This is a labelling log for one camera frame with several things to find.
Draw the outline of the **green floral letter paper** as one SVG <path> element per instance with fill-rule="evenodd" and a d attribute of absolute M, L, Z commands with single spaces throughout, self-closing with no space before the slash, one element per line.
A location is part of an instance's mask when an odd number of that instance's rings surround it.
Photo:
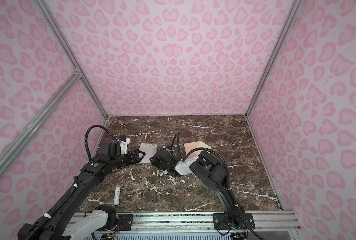
<path fill-rule="evenodd" d="M 158 150 L 158 144 L 154 143 L 141 143 L 139 150 L 142 152 L 145 152 L 145 156 L 141 160 L 142 164 L 150 164 L 150 158 L 152 158 L 157 150 Z"/>

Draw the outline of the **pink envelope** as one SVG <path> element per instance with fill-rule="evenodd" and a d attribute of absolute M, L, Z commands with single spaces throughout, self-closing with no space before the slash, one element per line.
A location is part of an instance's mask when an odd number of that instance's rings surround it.
<path fill-rule="evenodd" d="M 207 145 L 206 143 L 200 141 L 200 142 L 191 142 L 191 143 L 186 143 L 184 144 L 184 148 L 185 148 L 185 153 L 188 156 L 188 160 L 192 159 L 196 156 L 199 155 L 199 153 L 201 151 L 196 151 L 191 153 L 190 155 L 188 154 L 191 150 L 196 149 L 196 148 L 207 148 L 207 149 L 211 149 L 211 147 L 209 145 Z"/>

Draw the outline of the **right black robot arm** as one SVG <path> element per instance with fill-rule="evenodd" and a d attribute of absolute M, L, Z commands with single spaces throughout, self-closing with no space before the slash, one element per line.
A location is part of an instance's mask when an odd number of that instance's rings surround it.
<path fill-rule="evenodd" d="M 255 229 L 253 218 L 249 217 L 231 188 L 230 171 L 226 161 L 214 150 L 194 148 L 180 161 L 172 151 L 161 149 L 150 158 L 150 163 L 162 173 L 182 177 L 195 175 L 207 188 L 216 192 L 226 215 L 226 224 L 231 229 Z"/>

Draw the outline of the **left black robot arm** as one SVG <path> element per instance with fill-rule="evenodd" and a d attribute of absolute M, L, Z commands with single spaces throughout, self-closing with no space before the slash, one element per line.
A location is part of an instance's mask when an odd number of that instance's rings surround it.
<path fill-rule="evenodd" d="M 20 240 L 82 240 L 97 230 L 116 231 L 120 228 L 116 209 L 97 207 L 88 217 L 68 226 L 75 212 L 88 195 L 112 173 L 113 169 L 138 164 L 146 156 L 140 150 L 122 153 L 120 142 L 103 147 L 74 177 L 72 186 L 33 224 L 25 224 L 18 232 Z"/>

